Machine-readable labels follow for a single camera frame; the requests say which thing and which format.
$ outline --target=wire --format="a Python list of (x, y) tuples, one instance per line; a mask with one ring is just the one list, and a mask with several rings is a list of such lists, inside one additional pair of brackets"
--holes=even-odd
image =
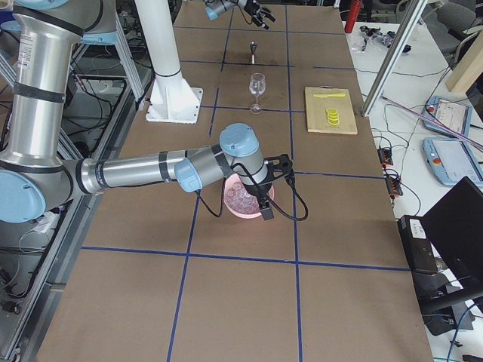
[[(447, 66), (446, 68), (444, 69), (441, 69), (439, 72), (435, 72), (435, 73), (428, 73), (428, 74), (423, 74), (423, 75), (418, 75), (418, 74), (411, 74), (411, 73), (400, 73), (400, 72), (391, 72), (391, 74), (396, 74), (396, 75), (406, 75), (408, 77), (417, 77), (417, 78), (425, 78), (425, 77), (429, 77), (430, 75), (437, 75), (441, 72), (444, 72), (446, 69), (448, 69), (449, 66)], [(372, 74), (378, 74), (379, 72), (374, 72), (372, 70), (362, 70), (362, 69), (357, 69), (357, 68), (354, 68), (356, 70), (356, 72), (360, 72), (360, 73), (372, 73)]]
[(458, 360), (448, 360), (447, 358), (439, 358), (439, 357), (433, 357), (434, 360), (446, 360), (449, 362), (459, 362)]
[(250, 172), (247, 170), (247, 168), (243, 165), (243, 164), (240, 164), (240, 163), (237, 163), (237, 164), (234, 164), (231, 166), (231, 168), (234, 170), (236, 167), (241, 167), (243, 172), (245, 172), (245, 176), (247, 176), (250, 181), (253, 183), (253, 185), (257, 188), (257, 191), (264, 197), (266, 197), (266, 199), (268, 200), (268, 202), (283, 216), (285, 216), (287, 219), (290, 219), (292, 221), (304, 221), (305, 219), (307, 219), (307, 217), (309, 217), (309, 208), (307, 207), (307, 204), (305, 203), (305, 201), (300, 197), (300, 195), (297, 193), (297, 190), (295, 189), (295, 178), (294, 177), (286, 177), (285, 180), (287, 182), (287, 184), (290, 186), (290, 188), (292, 189), (292, 192), (294, 193), (295, 197), (300, 201), (300, 203), (302, 204), (303, 206), (303, 209), (304, 209), (304, 215), (302, 217), (296, 217), (296, 216), (292, 216), (292, 215), (289, 215), (288, 213), (286, 213), (285, 211), (283, 211), (283, 209), (280, 208), (280, 206), (278, 206), (271, 198), (270, 196), (268, 195), (268, 192), (265, 192), (262, 190), (262, 188), (260, 187), (260, 185), (257, 183), (257, 181), (255, 181), (255, 179), (253, 178), (253, 176), (250, 174)]
[(93, 71), (96, 71), (96, 72), (97, 72), (97, 74), (99, 75), (99, 71), (100, 71), (100, 70), (110, 70), (110, 69), (114, 69), (114, 68), (116, 68), (116, 67), (118, 67), (118, 66), (121, 66), (121, 65), (122, 65), (122, 64), (118, 63), (118, 64), (115, 64), (115, 65), (113, 65), (113, 66), (110, 66), (109, 68), (93, 68), (93, 69), (88, 70), (88, 72), (87, 72), (87, 73), (85, 73), (85, 74), (89, 74), (89, 73), (91, 73), (91, 72), (93, 72)]
[(418, 213), (420, 213), (421, 211), (421, 206), (422, 206), (422, 203), (421, 203), (421, 199), (420, 197), (417, 195), (416, 192), (413, 191), (413, 189), (410, 189), (408, 186), (406, 186), (404, 183), (401, 183), (401, 186), (404, 186), (406, 189), (408, 189), (409, 191), (411, 191), (411, 193), (416, 196), (417, 198), (417, 202), (419, 203), (418, 207), (417, 207), (417, 211), (416, 213), (414, 214), (415, 216), (417, 216)]
[(5, 251), (3, 251), (3, 250), (0, 250), (0, 253), (3, 253), (3, 254), (5, 254), (5, 255), (10, 256), (12, 259), (15, 259), (15, 261), (17, 262), (17, 270), (15, 271), (14, 276), (13, 276), (13, 277), (11, 277), (10, 281), (9, 281), (9, 282), (7, 282), (7, 283), (6, 283), (6, 284), (3, 286), (3, 288), (5, 289), (5, 288), (8, 288), (9, 286), (11, 286), (11, 285), (13, 284), (14, 280), (17, 278), (17, 276), (18, 276), (18, 274), (19, 274), (19, 272), (20, 272), (20, 260), (19, 260), (19, 258), (14, 258), (14, 257), (13, 257), (11, 254), (6, 253), (6, 252), (5, 252)]
[(206, 207), (206, 210), (208, 210), (208, 212), (211, 215), (213, 215), (214, 217), (217, 217), (217, 218), (220, 218), (223, 215), (223, 199), (224, 199), (224, 196), (225, 196), (225, 184), (226, 184), (226, 179), (223, 179), (223, 184), (221, 186), (220, 211), (218, 213), (215, 213), (208, 206), (208, 204), (205, 202), (205, 200), (203, 200), (202, 193), (200, 192), (200, 190), (195, 191), (196, 197), (203, 203), (203, 205)]
[(5, 33), (5, 34), (9, 35), (10, 37), (12, 37), (13, 40), (15, 40), (18, 44), (20, 44), (20, 39), (17, 36), (15, 36), (13, 33), (9, 32), (8, 30), (3, 30), (3, 29), (1, 31), (2, 31), (2, 34)]
[(246, 24), (248, 24), (248, 25), (253, 24), (253, 23), (254, 23), (254, 21), (253, 21), (253, 17), (251, 17), (251, 18), (250, 18), (250, 23), (249, 23), (249, 22), (248, 22), (248, 20), (247, 20), (247, 18), (245, 17), (245, 14), (243, 14), (243, 9), (242, 9), (242, 7), (240, 6), (240, 1), (239, 1), (239, 0), (237, 0), (236, 4), (238, 5), (238, 9), (240, 9), (240, 13), (241, 13), (241, 15), (243, 16), (243, 20), (246, 22)]
[(451, 344), (450, 344), (450, 349), (448, 351), (448, 356), (446, 357), (446, 362), (450, 362), (451, 359), (451, 352), (453, 351), (453, 347), (454, 347), (454, 343), (456, 342), (456, 337), (458, 336), (458, 332), (460, 331), (460, 328), (461, 328), (461, 324), (463, 322), (463, 320), (465, 319), (465, 317), (468, 315), (469, 311), (476, 307), (477, 305), (479, 305), (479, 302), (478, 303), (473, 303), (470, 307), (468, 307), (464, 313), (461, 315), (461, 318), (460, 320), (458, 321), (458, 325), (456, 327), (456, 330), (454, 331), (454, 336), (453, 336), (453, 339), (451, 340)]
[(20, 236), (20, 238), (18, 239), (18, 250), (20, 250), (20, 252), (23, 253), (23, 254), (32, 254), (32, 253), (42, 253), (42, 252), (44, 252), (47, 247), (40, 247), (38, 249), (32, 249), (32, 250), (24, 250), (24, 249), (22, 249), (22, 240), (27, 235), (31, 235), (31, 234), (37, 234), (37, 235), (38, 234), (42, 234), (47, 239), (47, 243), (50, 243), (51, 242), (51, 239), (44, 232), (36, 232), (35, 230), (29, 230), (29, 231), (23, 233), (23, 235)]
[(7, 115), (5, 116), (5, 122), (2, 127), (2, 135), (0, 136), (0, 151), (3, 151), (7, 147), (7, 145), (5, 144), (5, 140), (7, 138), (8, 123), (10, 122), (11, 114), (12, 108), (10, 108)]

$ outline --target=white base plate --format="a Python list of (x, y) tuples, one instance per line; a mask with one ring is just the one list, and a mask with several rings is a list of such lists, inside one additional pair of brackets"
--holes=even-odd
[[(192, 92), (198, 98), (199, 104), (202, 104), (203, 89), (202, 88), (191, 88)], [(154, 104), (148, 108), (146, 113), (146, 120), (149, 122), (169, 122), (169, 123), (187, 123), (195, 124), (198, 120), (200, 106), (188, 106), (182, 112), (172, 114), (171, 117), (168, 116), (168, 108), (166, 103)]]

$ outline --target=white desk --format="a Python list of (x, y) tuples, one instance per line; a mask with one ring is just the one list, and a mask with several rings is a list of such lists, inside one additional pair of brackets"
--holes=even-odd
[[(362, 25), (376, 28), (380, 27), (381, 32), (383, 33), (386, 33), (389, 30), (397, 31), (398, 28), (397, 24), (356, 23), (354, 32), (347, 36), (349, 44), (353, 41), (353, 37), (357, 36), (358, 29)], [(408, 44), (411, 45), (412, 49), (408, 54), (403, 54), (401, 56), (394, 72), (426, 75), (443, 70), (448, 66), (425, 26), (417, 26), (417, 30)], [(386, 50), (382, 46), (376, 46), (375, 44), (369, 43), (364, 53), (351, 51), (351, 55), (354, 67), (358, 70), (358, 82), (361, 87), (361, 92), (363, 94), (368, 94), (371, 85), (374, 83), (376, 74), (361, 71), (377, 72), (386, 56)], [(437, 75), (429, 75), (424, 78), (392, 74), (384, 88), (384, 95), (407, 107), (420, 105), (416, 108), (416, 110), (420, 112), (423, 109), (423, 104), (426, 102), (444, 73), (445, 72), (441, 72)], [(449, 77), (450, 74), (451, 72), (445, 76), (445, 79)], [(450, 100), (461, 100), (466, 98), (465, 94), (451, 93), (446, 88), (445, 81), (442, 81), (438, 86), (435, 95)], [(422, 148), (423, 140), (425, 138), (441, 137), (441, 134), (427, 130), (420, 124), (420, 122), (417, 122), (417, 117), (394, 106), (386, 107), (385, 118), (384, 107), (386, 104), (386, 102), (378, 100), (369, 115), (372, 128), (377, 129), (373, 130), (373, 134), (374, 136), (382, 135), (390, 140), (393, 146), (405, 144), (402, 139), (388, 131), (389, 125), (389, 129), (400, 137), (403, 137), (406, 140), (411, 138), (405, 157), (404, 169), (402, 168), (402, 159), (405, 154), (405, 149), (403, 147), (396, 147), (392, 150), (392, 158), (394, 161), (394, 167), (392, 168), (399, 173), (401, 173), (402, 170), (401, 180), (419, 196), (421, 200), (421, 210), (419, 215), (423, 215), (444, 194), (446, 194), (446, 192), (449, 191), (448, 187), (441, 185), (434, 177), (426, 162), (426, 157), (423, 154)], [(481, 119), (476, 112), (472, 113), (471, 122), (472, 124), (482, 125)], [(481, 142), (483, 141), (483, 131), (471, 129), (469, 137)], [(375, 139), (377, 146), (379, 145), (379, 142), (380, 139)], [(388, 146), (387, 142), (382, 140), (381, 146)], [(483, 159), (483, 154), (481, 152), (474, 150), (474, 154), (479, 161)], [(418, 209), (419, 203), (416, 197), (406, 188), (403, 188), (403, 192), (404, 195), (395, 200), (394, 214), (396, 218), (405, 214), (413, 215)], [(476, 308), (474, 308), (472, 312), (475, 314), (479, 313)], [(479, 357), (483, 356), (483, 320), (477, 318), (477, 321), (474, 322), (473, 326), (475, 330), (472, 332), (464, 330), (459, 332), (457, 340), (463, 343), (464, 346), (461, 348), (455, 347), (453, 349), (451, 355), (453, 359), (462, 360), (462, 354), (474, 354)], [(448, 341), (451, 341), (453, 338), (454, 331), (450, 331), (438, 337), (434, 337), (429, 332), (427, 334), (433, 356), (446, 358), (449, 349)]]

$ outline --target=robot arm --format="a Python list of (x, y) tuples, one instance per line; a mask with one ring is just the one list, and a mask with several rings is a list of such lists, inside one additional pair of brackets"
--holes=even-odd
[(253, 130), (236, 123), (221, 133), (215, 146), (109, 161), (87, 159), (68, 168), (78, 191), (85, 194), (173, 181), (184, 191), (194, 192), (237, 173), (248, 193), (257, 197), (263, 218), (272, 219), (268, 191), (274, 181), (290, 174), (292, 163), (287, 155), (264, 159)]
[[(247, 191), (257, 196), (263, 218), (273, 218), (273, 201), (267, 194), (272, 182), (281, 176), (290, 185), (291, 161), (286, 155), (263, 159), (258, 139), (244, 124), (229, 126), (221, 133), (220, 144), (212, 147), (108, 161), (61, 161), (57, 143), (72, 46), (108, 11), (100, 5), (114, 3), (19, 3), (24, 5), (15, 8), (15, 17), (22, 25), (19, 71), (9, 142), (0, 151), (0, 220), (25, 222), (73, 198), (112, 187), (178, 181), (185, 191), (193, 192), (233, 172), (240, 175)], [(82, 11), (89, 6), (95, 9), (95, 20)]]
[(268, 29), (269, 26), (265, 23), (265, 18), (275, 22), (270, 9), (260, 7), (257, 0), (206, 0), (206, 14), (210, 20), (216, 20), (218, 17), (227, 12), (229, 9), (239, 6), (248, 15), (250, 15), (252, 22), (256, 26), (261, 26)]

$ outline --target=cardboard surface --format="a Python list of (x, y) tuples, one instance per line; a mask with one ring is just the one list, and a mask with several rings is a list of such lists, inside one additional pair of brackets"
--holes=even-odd
[(297, 171), (381, 177), (368, 118), (356, 116), (358, 134), (307, 132), (304, 113), (292, 115), (294, 167)]
[[(354, 112), (361, 107), (339, 14), (269, 8), (277, 21), (264, 32), (239, 9), (208, 22), (204, 4), (183, 3), (175, 33), (183, 76), (205, 89), (200, 118), (149, 124), (145, 109), (122, 156), (212, 145), (245, 122), (265, 156), (293, 154), (296, 171), (348, 176), (298, 173), (310, 217), (296, 225), (276, 212), (269, 222), (228, 210), (215, 219), (176, 184), (109, 190), (85, 245), (117, 252), (82, 251), (40, 362), (430, 360), (410, 273), (360, 266), (407, 268), (368, 120), (355, 117), (357, 136), (306, 132), (307, 86), (349, 89)], [(245, 65), (252, 40), (265, 65)], [(267, 80), (259, 115), (248, 111), (254, 72)], [(214, 210), (220, 188), (202, 192)], [(283, 181), (275, 201), (294, 211)]]
[(348, 89), (355, 115), (360, 115), (364, 102), (352, 69), (291, 69), (291, 99), (293, 111), (305, 111), (305, 87), (332, 87)]
[(289, 6), (287, 28), (289, 32), (344, 34), (339, 10), (332, 7), (312, 8), (308, 11), (303, 6)]
[(83, 250), (37, 362), (159, 360), (184, 258)]
[(294, 279), (293, 265), (192, 259), (171, 360), (298, 360)]
[(433, 360), (409, 272), (302, 265), (300, 298), (305, 362)]
[(300, 260), (408, 267), (383, 180), (298, 174), (297, 188), (311, 213), (297, 226)]

